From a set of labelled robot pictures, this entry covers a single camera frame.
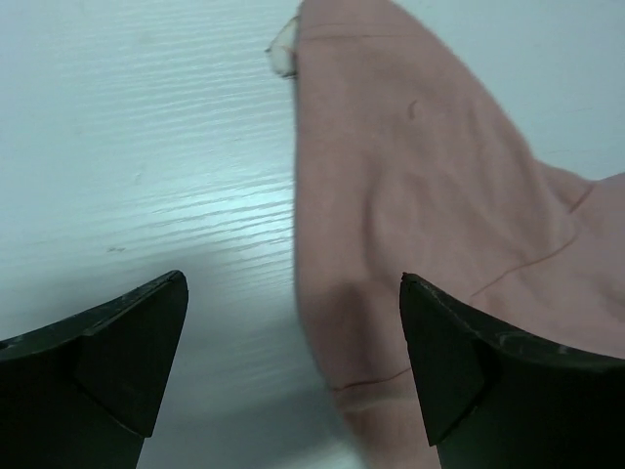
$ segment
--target white wood grain surface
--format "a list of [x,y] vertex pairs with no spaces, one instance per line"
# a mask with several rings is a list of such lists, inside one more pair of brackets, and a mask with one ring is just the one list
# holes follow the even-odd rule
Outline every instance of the white wood grain surface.
[[[188,278],[142,468],[359,467],[295,314],[292,96],[263,51],[297,3],[0,2],[0,338]],[[625,170],[623,2],[402,3],[540,157]]]

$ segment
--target table surface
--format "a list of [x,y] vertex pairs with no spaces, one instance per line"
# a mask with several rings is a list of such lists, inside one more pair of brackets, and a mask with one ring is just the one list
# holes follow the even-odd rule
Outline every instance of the table surface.
[[[297,3],[0,3],[0,338],[188,278],[142,468],[360,466],[294,304],[292,90],[263,51]],[[401,3],[538,157],[625,170],[625,3]]]

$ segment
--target pink cloth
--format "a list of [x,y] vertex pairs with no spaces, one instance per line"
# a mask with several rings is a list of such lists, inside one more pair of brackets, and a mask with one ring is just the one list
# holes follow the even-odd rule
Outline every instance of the pink cloth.
[[438,468],[401,330],[413,272],[533,334],[625,358],[625,175],[543,164],[473,75],[387,0],[305,0],[301,317],[374,467]]

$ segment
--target pink fabric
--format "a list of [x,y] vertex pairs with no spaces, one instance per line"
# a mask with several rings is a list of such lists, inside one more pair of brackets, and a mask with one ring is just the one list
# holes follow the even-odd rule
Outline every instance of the pink fabric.
[[387,0],[305,0],[300,312],[374,467],[438,468],[398,313],[401,273],[571,347],[625,358],[625,175],[543,164],[473,75]]

